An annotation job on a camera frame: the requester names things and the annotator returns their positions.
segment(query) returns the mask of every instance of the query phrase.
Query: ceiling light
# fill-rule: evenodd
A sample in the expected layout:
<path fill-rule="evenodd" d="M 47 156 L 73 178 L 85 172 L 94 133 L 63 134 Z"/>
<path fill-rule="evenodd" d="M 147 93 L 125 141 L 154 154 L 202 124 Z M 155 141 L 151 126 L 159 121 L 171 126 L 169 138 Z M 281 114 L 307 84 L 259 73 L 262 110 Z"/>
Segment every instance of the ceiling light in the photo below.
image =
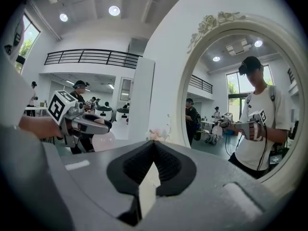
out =
<path fill-rule="evenodd" d="M 117 16 L 117 15 L 120 14 L 120 9 L 119 9 L 119 7 L 117 7 L 117 6 L 111 6 L 111 7 L 109 8 L 109 13 L 110 13 L 112 16 Z"/>
<path fill-rule="evenodd" d="M 66 80 L 66 82 L 68 82 L 68 83 L 74 85 L 74 83 L 73 83 L 72 81 Z"/>
<path fill-rule="evenodd" d="M 255 42 L 256 47 L 260 47 L 260 46 L 262 46 L 262 44 L 263 44 L 263 42 L 261 40 L 258 40 L 258 41 Z"/>
<path fill-rule="evenodd" d="M 215 56 L 214 58 L 213 58 L 213 61 L 214 62 L 218 62 L 220 60 L 220 57 L 219 56 Z"/>
<path fill-rule="evenodd" d="M 65 13 L 62 13 L 62 14 L 60 15 L 60 20 L 66 22 L 66 21 L 68 20 L 67 15 L 66 15 Z"/>

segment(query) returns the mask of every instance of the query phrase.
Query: round ceiling light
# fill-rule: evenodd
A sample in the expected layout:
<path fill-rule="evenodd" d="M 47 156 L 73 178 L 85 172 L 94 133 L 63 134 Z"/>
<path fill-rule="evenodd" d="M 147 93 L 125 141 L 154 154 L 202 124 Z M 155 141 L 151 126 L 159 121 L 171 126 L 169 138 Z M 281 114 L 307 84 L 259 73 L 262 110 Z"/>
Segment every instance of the round ceiling light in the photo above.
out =
<path fill-rule="evenodd" d="M 119 7 L 117 7 L 117 6 L 111 6 L 111 7 L 109 8 L 109 13 L 110 13 L 112 16 L 117 16 L 117 15 L 120 14 L 120 9 L 119 9 Z"/>
<path fill-rule="evenodd" d="M 214 62 L 218 62 L 220 60 L 220 57 L 219 56 L 215 56 L 214 58 L 213 58 L 213 61 Z"/>
<path fill-rule="evenodd" d="M 62 14 L 60 15 L 60 20 L 66 22 L 66 21 L 68 20 L 67 15 L 66 15 L 65 13 L 62 13 Z"/>
<path fill-rule="evenodd" d="M 263 42 L 261 40 L 258 40 L 258 41 L 255 42 L 256 47 L 260 47 L 260 46 L 262 46 L 262 44 L 263 44 Z"/>

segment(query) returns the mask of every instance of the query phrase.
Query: black shirt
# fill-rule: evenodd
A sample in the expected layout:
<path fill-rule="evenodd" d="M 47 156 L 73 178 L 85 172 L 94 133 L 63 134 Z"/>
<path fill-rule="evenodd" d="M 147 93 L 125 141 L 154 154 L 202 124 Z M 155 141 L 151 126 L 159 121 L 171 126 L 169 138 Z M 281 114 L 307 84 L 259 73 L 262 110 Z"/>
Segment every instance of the black shirt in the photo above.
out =
<path fill-rule="evenodd" d="M 70 93 L 74 98 L 76 98 L 78 100 L 78 102 L 82 102 L 84 105 L 86 104 L 85 100 L 83 99 L 83 97 L 81 95 L 78 95 L 77 92 L 72 91 Z"/>
<path fill-rule="evenodd" d="M 187 116 L 190 116 L 192 118 L 192 121 L 186 120 L 186 129 L 193 128 L 195 129 L 195 123 L 197 118 L 197 110 L 194 107 L 191 107 L 189 109 L 185 109 L 185 114 Z"/>

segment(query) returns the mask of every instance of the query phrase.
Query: white sleeve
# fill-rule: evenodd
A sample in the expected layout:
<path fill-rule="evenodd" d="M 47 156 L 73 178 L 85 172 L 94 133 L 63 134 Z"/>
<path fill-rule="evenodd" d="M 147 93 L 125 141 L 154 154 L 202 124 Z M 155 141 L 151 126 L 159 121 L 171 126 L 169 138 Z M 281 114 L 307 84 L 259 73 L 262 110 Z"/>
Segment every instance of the white sleeve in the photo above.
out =
<path fill-rule="evenodd" d="M 275 110 L 275 128 L 290 130 L 291 127 L 291 110 L 287 97 L 280 91 L 276 90 L 276 110 Z"/>
<path fill-rule="evenodd" d="M 240 118 L 240 122 L 244 123 L 248 121 L 248 107 L 247 107 L 247 98 L 245 98 L 243 112 Z"/>

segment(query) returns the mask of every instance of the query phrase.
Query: black pants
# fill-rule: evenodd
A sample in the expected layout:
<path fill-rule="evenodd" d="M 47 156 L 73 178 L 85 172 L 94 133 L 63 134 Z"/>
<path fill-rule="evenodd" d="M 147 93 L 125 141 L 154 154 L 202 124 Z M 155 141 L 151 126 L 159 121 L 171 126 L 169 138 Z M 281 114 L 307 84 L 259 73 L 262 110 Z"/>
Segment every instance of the black pants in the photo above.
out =
<path fill-rule="evenodd" d="M 35 110 L 26 110 L 26 115 L 30 116 L 30 114 L 35 116 Z"/>
<path fill-rule="evenodd" d="M 235 166 L 239 167 L 242 171 L 245 171 L 248 175 L 251 175 L 253 178 L 256 178 L 256 179 L 261 178 L 265 172 L 265 170 L 256 171 L 256 170 L 253 170 L 251 168 L 244 166 L 243 164 L 239 162 L 239 160 L 237 160 L 234 153 L 231 155 L 228 161 L 234 164 Z"/>
<path fill-rule="evenodd" d="M 95 151 L 89 138 L 80 139 L 80 143 L 87 152 Z M 71 148 L 71 152 L 72 154 L 80 154 L 81 150 L 78 148 L 78 145 L 76 145 L 74 148 Z"/>
<path fill-rule="evenodd" d="M 186 130 L 187 130 L 189 145 L 191 146 L 193 142 L 193 135 L 195 133 L 195 129 L 191 128 L 190 126 L 186 126 Z"/>

